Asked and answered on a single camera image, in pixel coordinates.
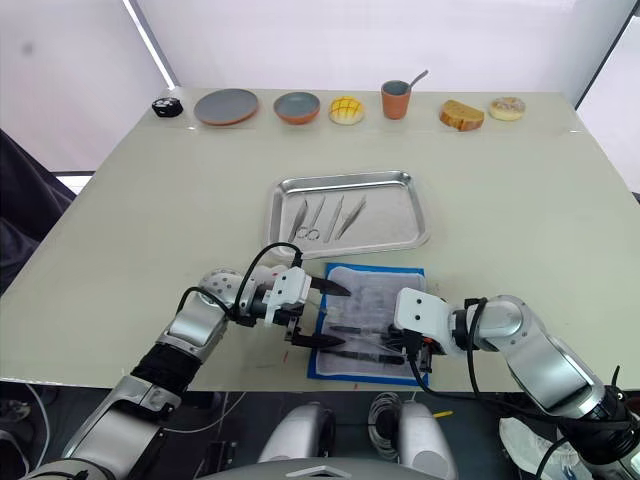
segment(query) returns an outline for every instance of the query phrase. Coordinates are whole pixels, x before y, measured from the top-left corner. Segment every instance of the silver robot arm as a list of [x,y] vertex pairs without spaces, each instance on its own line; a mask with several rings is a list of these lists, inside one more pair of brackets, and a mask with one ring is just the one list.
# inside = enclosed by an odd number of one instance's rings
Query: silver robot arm
[[[403,289],[394,323],[418,332],[431,354],[467,355],[470,327],[479,305],[455,310],[442,299]],[[519,298],[499,295],[482,310],[474,333],[475,348],[499,352],[511,375],[536,406],[558,418],[558,426],[594,475],[640,479],[638,419],[622,402],[620,392],[606,387],[563,342],[547,333],[537,315]],[[564,422],[570,420],[588,420]],[[602,428],[594,430],[593,423]],[[610,430],[607,422],[628,421],[626,430]]]
[[[144,475],[163,443],[160,420],[180,406],[200,366],[222,338],[227,322],[252,327],[256,319],[286,327],[285,340],[300,346],[333,346],[342,340],[301,335],[298,320],[310,288],[348,295],[337,284],[312,278],[300,267],[256,267],[233,311],[242,275],[216,270],[202,279],[151,350],[87,418],[64,449],[63,459],[26,478],[120,480]],[[216,304],[215,295],[224,308]]]

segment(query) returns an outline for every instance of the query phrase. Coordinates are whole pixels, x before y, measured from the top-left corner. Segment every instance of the orange cup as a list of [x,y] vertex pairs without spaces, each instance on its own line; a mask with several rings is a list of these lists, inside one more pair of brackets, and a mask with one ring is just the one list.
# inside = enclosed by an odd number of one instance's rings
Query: orange cup
[[392,120],[399,120],[407,114],[411,89],[407,82],[389,80],[382,84],[382,111],[384,116]]

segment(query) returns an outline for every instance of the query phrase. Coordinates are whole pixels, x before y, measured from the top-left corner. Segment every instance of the black fabric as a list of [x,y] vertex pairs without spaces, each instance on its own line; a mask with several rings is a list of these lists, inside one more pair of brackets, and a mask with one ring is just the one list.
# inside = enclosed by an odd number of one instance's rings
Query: black fabric
[[29,473],[25,471],[22,452],[16,447],[17,444],[13,435],[3,431],[0,436],[0,480],[15,480]]
[[0,130],[0,293],[75,194]]
[[156,343],[131,372],[134,377],[182,395],[200,368],[198,358],[167,345]]

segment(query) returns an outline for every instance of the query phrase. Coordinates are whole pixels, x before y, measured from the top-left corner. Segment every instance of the table surface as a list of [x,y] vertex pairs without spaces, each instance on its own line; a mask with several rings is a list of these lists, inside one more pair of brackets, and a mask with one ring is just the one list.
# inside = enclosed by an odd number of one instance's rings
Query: table surface
[[[1,378],[114,385],[171,321],[186,287],[212,269],[248,266],[277,181],[404,170],[426,200],[429,241],[331,261],[424,267],[428,291],[456,304],[519,296],[602,379],[620,364],[620,384],[640,387],[640,208],[559,94],[519,94],[522,120],[487,115],[481,129],[460,133],[439,122],[439,106],[455,98],[482,108],[497,94],[414,93],[407,117],[392,121],[378,93],[358,92],[367,115],[344,127],[327,117],[343,92],[315,92],[318,118],[289,126],[271,109],[283,92],[256,91],[255,117],[216,128],[193,116],[208,92],[170,92],[185,108],[174,119],[147,112],[4,294]],[[322,274],[327,261],[305,268]],[[303,324],[314,316],[307,308]],[[309,351],[283,336],[276,326],[230,325],[192,388],[385,388],[307,379]],[[476,365],[482,389],[518,390],[500,355],[479,353]],[[431,382],[470,390],[465,363],[452,358],[435,359]]]

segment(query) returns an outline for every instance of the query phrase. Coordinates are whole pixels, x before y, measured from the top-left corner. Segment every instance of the metal tray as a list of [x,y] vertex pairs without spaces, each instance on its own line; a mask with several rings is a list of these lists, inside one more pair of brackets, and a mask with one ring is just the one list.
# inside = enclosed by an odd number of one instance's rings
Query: metal tray
[[[265,244],[289,241],[305,200],[308,208],[301,225],[309,231],[323,198],[315,224],[318,233],[306,237],[304,229],[298,230],[293,239],[306,259],[415,248],[429,238],[427,218],[411,175],[388,171],[291,178],[280,182],[273,191],[267,213]],[[341,198],[342,208],[331,237],[325,242]],[[342,236],[336,238],[363,198],[366,203],[360,213]],[[281,258],[292,257],[287,248],[276,248],[273,252]]]

